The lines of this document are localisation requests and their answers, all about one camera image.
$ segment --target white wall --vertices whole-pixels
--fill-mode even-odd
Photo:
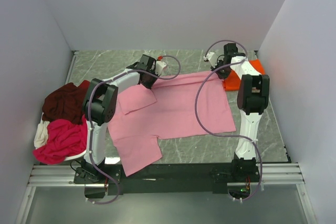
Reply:
[[[44,97],[64,84],[70,59],[44,0],[0,0],[1,223],[16,219]]]
[[[336,0],[286,0],[259,58],[289,154],[319,223],[336,220]]]
[[[46,0],[72,49],[259,49],[284,0]]]

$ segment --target pile of clothes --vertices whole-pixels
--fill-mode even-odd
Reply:
[[[59,164],[86,149],[87,125],[82,104],[89,84],[83,81],[77,87],[68,83],[45,99],[34,139],[33,154],[38,161]]]

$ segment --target orange cloth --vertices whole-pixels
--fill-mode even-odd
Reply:
[[[265,74],[264,68],[259,60],[249,60],[248,62],[261,74]],[[225,91],[239,90],[240,78],[235,71],[231,71],[229,77],[223,81],[223,87]]]

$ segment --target cable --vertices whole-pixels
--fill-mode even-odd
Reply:
[[[121,193],[121,189],[120,189],[120,186],[119,186],[118,182],[117,182],[114,178],[112,178],[110,175],[106,174],[106,173],[103,172],[101,169],[99,169],[98,166],[95,164],[95,161],[93,160],[93,155],[92,155],[92,139],[93,139],[93,128],[94,128],[94,126],[93,126],[93,121],[92,121],[92,117],[91,117],[91,106],[92,106],[92,100],[93,100],[93,97],[95,96],[94,94],[95,94],[96,90],[97,90],[101,85],[106,84],[106,83],[109,83],[109,82],[112,82],[112,81],[115,81],[115,80],[118,80],[119,78],[125,76],[125,75],[128,74],[128,73],[134,73],[134,72],[146,73],[146,74],[148,74],[148,75],[150,75],[150,76],[156,77],[156,78],[161,79],[161,80],[172,80],[172,79],[176,78],[176,77],[180,74],[180,72],[181,72],[181,63],[180,63],[180,61],[179,61],[175,56],[165,55],[165,56],[162,56],[162,57],[163,57],[163,58],[164,58],[164,57],[173,58],[173,59],[175,59],[175,60],[177,61],[177,64],[178,64],[178,71],[177,71],[177,74],[176,74],[176,75],[174,75],[174,76],[172,76],[172,77],[166,77],[166,78],[164,78],[164,77],[158,77],[158,76],[156,76],[156,75],[154,75],[154,74],[151,74],[151,73],[148,73],[148,72],[146,72],[146,71],[144,71],[144,70],[130,70],[130,71],[128,71],[128,72],[124,72],[124,73],[122,73],[122,74],[120,74],[120,75],[114,77],[114,78],[111,79],[111,80],[99,82],[99,83],[93,88],[93,90],[92,90],[92,92],[91,92],[90,99],[89,99],[89,105],[88,105],[88,119],[89,119],[90,128],[91,128],[91,130],[90,130],[90,139],[89,139],[89,157],[90,157],[90,161],[91,161],[91,164],[93,165],[93,167],[94,167],[98,172],[100,172],[100,173],[101,173],[102,175],[104,175],[106,178],[108,178],[108,179],[110,179],[111,181],[113,181],[113,183],[115,183],[115,185],[117,186],[117,194],[115,195],[115,197],[114,197],[113,199],[108,200],[108,201],[105,201],[105,202],[96,202],[96,201],[94,201],[94,200],[92,200],[92,199],[88,199],[88,201],[92,202],[93,204],[97,204],[97,205],[106,205],[106,204],[112,203],[112,202],[114,202],[114,201],[119,197],[119,195],[120,195],[120,193]]]
[[[212,72],[205,78],[205,80],[202,82],[202,84],[201,84],[201,86],[199,87],[199,89],[198,89],[198,91],[197,91],[197,94],[196,94],[196,98],[195,98],[195,115],[196,115],[196,119],[197,119],[198,123],[200,124],[200,126],[202,127],[202,129],[204,129],[204,130],[205,130],[207,133],[209,133],[210,135],[212,135],[212,136],[218,136],[218,137],[240,137],[240,138],[244,138],[244,139],[249,140],[250,142],[252,142],[254,148],[256,149],[256,152],[257,152],[257,154],[258,154],[259,161],[260,161],[260,179],[259,179],[257,188],[256,188],[256,189],[253,191],[253,193],[250,194],[247,198],[242,199],[242,201],[244,201],[244,200],[247,200],[247,199],[251,198],[251,197],[258,191],[258,189],[260,188],[261,181],[262,181],[263,162],[262,162],[262,160],[261,160],[261,154],[260,154],[260,151],[259,151],[257,145],[255,144],[255,142],[254,142],[251,138],[249,138],[249,137],[247,137],[247,136],[243,136],[243,135],[221,135],[221,134],[217,134],[217,133],[213,133],[213,132],[209,131],[209,130],[208,130],[208,129],[201,123],[200,118],[199,118],[199,116],[198,116],[198,112],[197,112],[198,97],[200,96],[199,94],[200,94],[200,92],[201,92],[201,90],[202,90],[202,87],[203,87],[204,84],[206,83],[206,81],[207,81],[207,80],[208,80],[214,73],[216,73],[217,71],[219,71],[219,70],[221,70],[221,69],[223,69],[223,68],[226,68],[226,67],[230,67],[230,66],[233,66],[233,65],[241,64],[241,63],[243,63],[245,60],[247,60],[247,50],[246,50],[246,48],[245,48],[242,44],[240,44],[240,43],[238,43],[238,42],[236,42],[236,41],[234,41],[234,40],[229,40],[229,39],[228,39],[228,40],[227,40],[227,39],[219,40],[219,41],[213,43],[213,44],[207,49],[207,51],[205,52],[205,55],[207,55],[208,52],[210,51],[210,49],[211,49],[214,45],[216,45],[217,43],[219,43],[219,42],[233,42],[233,43],[236,43],[236,44],[240,45],[240,46],[243,48],[243,50],[245,51],[246,58],[243,59],[243,60],[241,60],[240,62],[236,62],[236,63],[231,63],[231,64],[223,65],[223,66],[221,66],[221,67],[215,69],[214,71],[212,71]]]
[[[225,55],[220,55],[220,56],[225,56]],[[220,56],[217,57],[217,60],[216,60],[217,64],[218,64],[218,60],[219,60]]]
[[[71,169],[73,169],[74,171],[76,171],[76,169],[74,169],[73,166],[72,166],[73,161],[70,162],[70,167],[71,167]]]
[[[72,163],[73,163],[74,161],[77,162],[79,165],[80,165],[80,162],[77,161],[77,160],[75,160],[75,159],[72,160],[72,161],[70,162],[70,167],[71,167],[71,169],[73,169],[74,171],[76,171],[76,169],[74,169],[73,166],[72,166]]]

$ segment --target dark red cloth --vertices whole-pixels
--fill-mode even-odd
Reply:
[[[33,151],[37,160],[44,164],[55,165],[66,157],[82,153],[86,149],[88,129],[85,116],[82,125],[58,119],[48,126],[48,141],[46,145]]]
[[[89,84],[89,81],[83,81],[77,87],[71,82],[48,95],[42,106],[42,120],[52,122],[65,119],[74,124],[82,124],[82,104]]]

